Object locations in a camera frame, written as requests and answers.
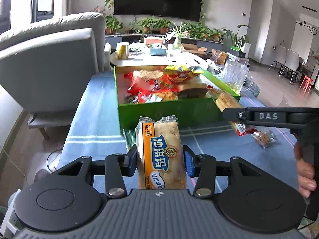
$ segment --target orange label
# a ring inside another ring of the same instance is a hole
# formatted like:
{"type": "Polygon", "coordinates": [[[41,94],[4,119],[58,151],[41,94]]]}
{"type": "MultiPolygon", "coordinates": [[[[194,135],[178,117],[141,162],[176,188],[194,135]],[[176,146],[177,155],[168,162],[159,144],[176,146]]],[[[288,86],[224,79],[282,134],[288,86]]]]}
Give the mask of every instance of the orange label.
{"type": "Polygon", "coordinates": [[[143,149],[144,149],[144,170],[146,189],[151,189],[150,174],[153,171],[151,138],[155,137],[154,123],[143,123],[143,149]]]}

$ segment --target blue tablecloth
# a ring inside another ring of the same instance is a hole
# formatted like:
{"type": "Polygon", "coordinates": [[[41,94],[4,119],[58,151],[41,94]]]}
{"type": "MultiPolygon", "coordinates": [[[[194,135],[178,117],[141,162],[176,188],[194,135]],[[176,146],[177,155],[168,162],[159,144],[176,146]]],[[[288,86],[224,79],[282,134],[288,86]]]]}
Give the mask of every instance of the blue tablecloth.
{"type": "MultiPolygon", "coordinates": [[[[243,107],[264,107],[254,96],[242,93],[243,107]]],[[[264,150],[251,135],[239,137],[227,122],[208,126],[180,129],[183,145],[188,145],[195,154],[215,156],[218,161],[229,161],[231,156],[240,156],[288,185],[298,188],[296,161],[293,145],[296,139],[288,129],[271,128],[277,141],[264,150]]],[[[93,160],[105,159],[114,153],[126,153],[126,143],[121,135],[114,76],[112,72],[99,73],[92,77],[85,90],[71,124],[59,166],[62,167],[80,156],[90,155],[93,160]]],[[[188,177],[190,192],[197,178],[188,177]]],[[[134,177],[124,178],[127,190],[137,188],[137,171],[134,177]]],[[[227,177],[216,178],[216,192],[227,187],[227,177]]],[[[105,192],[105,178],[96,176],[94,188],[105,192]]]]}

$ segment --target floor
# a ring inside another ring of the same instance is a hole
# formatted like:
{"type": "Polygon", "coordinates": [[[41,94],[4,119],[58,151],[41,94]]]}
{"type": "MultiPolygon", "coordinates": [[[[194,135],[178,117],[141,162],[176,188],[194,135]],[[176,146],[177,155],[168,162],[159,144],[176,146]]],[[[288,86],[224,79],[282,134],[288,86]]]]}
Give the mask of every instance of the floor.
{"type": "Polygon", "coordinates": [[[279,69],[268,70],[267,66],[260,66],[250,62],[248,75],[260,88],[258,99],[267,107],[311,107],[319,108],[319,96],[311,90],[302,94],[300,84],[291,83],[285,77],[279,77],[279,69]]]}
{"type": "MultiPolygon", "coordinates": [[[[27,186],[27,182],[32,184],[35,174],[40,169],[48,170],[49,154],[63,148],[70,129],[70,127],[47,128],[50,139],[45,140],[39,130],[28,128],[29,118],[30,115],[24,120],[9,152],[11,160],[26,174],[27,181],[7,160],[0,177],[0,206],[7,207],[12,193],[27,186]]],[[[57,167],[60,154],[61,151],[58,151],[49,157],[50,170],[57,167]]]]}
{"type": "MultiPolygon", "coordinates": [[[[279,77],[278,70],[269,71],[269,67],[250,64],[251,75],[260,88],[258,99],[267,107],[316,107],[319,108],[319,96],[313,91],[303,95],[299,84],[289,84],[289,80],[279,77]]],[[[62,149],[69,127],[48,128],[49,140],[44,140],[37,129],[28,128],[26,117],[10,151],[14,163],[27,175],[28,184],[34,182],[35,174],[47,168],[47,158],[51,152],[62,149]]],[[[57,167],[61,151],[53,153],[48,164],[50,170],[57,167]]],[[[8,199],[18,188],[27,185],[23,175],[9,162],[0,177],[0,206],[7,206],[8,199]]]]}

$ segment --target finger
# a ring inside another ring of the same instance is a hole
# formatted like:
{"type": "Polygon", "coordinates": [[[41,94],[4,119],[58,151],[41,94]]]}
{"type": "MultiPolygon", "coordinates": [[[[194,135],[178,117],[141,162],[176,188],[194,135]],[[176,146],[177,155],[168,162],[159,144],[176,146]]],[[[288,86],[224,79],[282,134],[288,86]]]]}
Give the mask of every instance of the finger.
{"type": "Polygon", "coordinates": [[[303,187],[299,186],[299,193],[304,196],[305,198],[309,198],[310,197],[310,191],[305,190],[303,187]]]}
{"type": "Polygon", "coordinates": [[[314,167],[302,160],[297,161],[297,172],[302,177],[306,177],[311,180],[315,177],[314,167]]]}
{"type": "Polygon", "coordinates": [[[298,175],[298,184],[308,191],[314,191],[317,188],[317,183],[314,180],[298,175]]]}
{"type": "Polygon", "coordinates": [[[302,158],[302,149],[301,149],[301,146],[299,145],[299,143],[295,143],[295,146],[293,147],[293,152],[295,154],[295,158],[297,160],[301,159],[302,158]]]}

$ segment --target green box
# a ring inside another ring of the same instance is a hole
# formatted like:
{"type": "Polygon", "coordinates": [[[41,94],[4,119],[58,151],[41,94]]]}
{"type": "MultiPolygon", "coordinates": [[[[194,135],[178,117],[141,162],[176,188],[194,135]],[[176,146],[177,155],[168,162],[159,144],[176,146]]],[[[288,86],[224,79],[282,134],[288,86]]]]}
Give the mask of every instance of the green box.
{"type": "MultiPolygon", "coordinates": [[[[164,116],[175,115],[178,118],[179,127],[197,126],[201,124],[223,121],[222,114],[214,101],[210,98],[182,99],[177,101],[167,101],[147,104],[126,104],[125,93],[130,87],[130,80],[123,76],[134,70],[161,70],[166,66],[135,66],[135,67],[115,67],[115,89],[117,94],[118,114],[120,129],[133,130],[138,125],[140,116],[159,120],[164,116]]],[[[218,88],[230,93],[238,101],[240,95],[237,94],[227,84],[213,76],[208,71],[203,74],[209,81],[218,88]]]]}

